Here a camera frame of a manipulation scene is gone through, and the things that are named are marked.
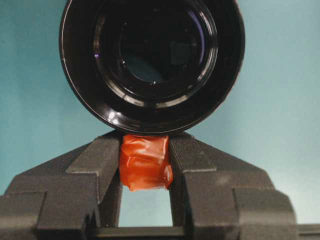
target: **lens rim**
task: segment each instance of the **lens rim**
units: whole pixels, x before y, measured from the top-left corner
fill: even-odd
[[[205,87],[182,104],[155,111],[126,103],[107,91],[97,77],[88,44],[94,19],[104,1],[69,0],[60,26],[63,70],[75,95],[93,115],[131,134],[171,135],[198,124],[221,105],[235,84],[245,54],[245,28],[236,0],[205,2],[219,32],[217,62]]]

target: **lens barrel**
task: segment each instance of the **lens barrel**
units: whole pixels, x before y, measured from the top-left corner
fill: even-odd
[[[196,125],[225,100],[245,31],[235,0],[70,0],[59,43],[68,82],[91,113],[156,136]]]

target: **blue backdrop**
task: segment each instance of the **blue backdrop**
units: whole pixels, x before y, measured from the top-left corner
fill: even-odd
[[[63,74],[65,2],[0,0],[0,194],[14,175],[111,130],[81,105]],[[320,222],[320,1],[239,4],[242,72],[220,109],[189,132],[266,169],[300,223]],[[120,224],[172,224],[168,192],[126,189]]]

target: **orange tape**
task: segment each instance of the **orange tape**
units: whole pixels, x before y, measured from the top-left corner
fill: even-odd
[[[119,170],[120,180],[132,192],[169,189],[174,179],[169,164],[169,137],[124,136]]]

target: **black plastic stand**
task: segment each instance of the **black plastic stand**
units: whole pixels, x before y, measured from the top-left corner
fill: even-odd
[[[117,228],[121,141],[113,131],[17,175],[0,196],[0,239],[299,238],[289,198],[265,171],[186,133],[170,137],[174,227]],[[316,239],[315,228],[300,235]]]

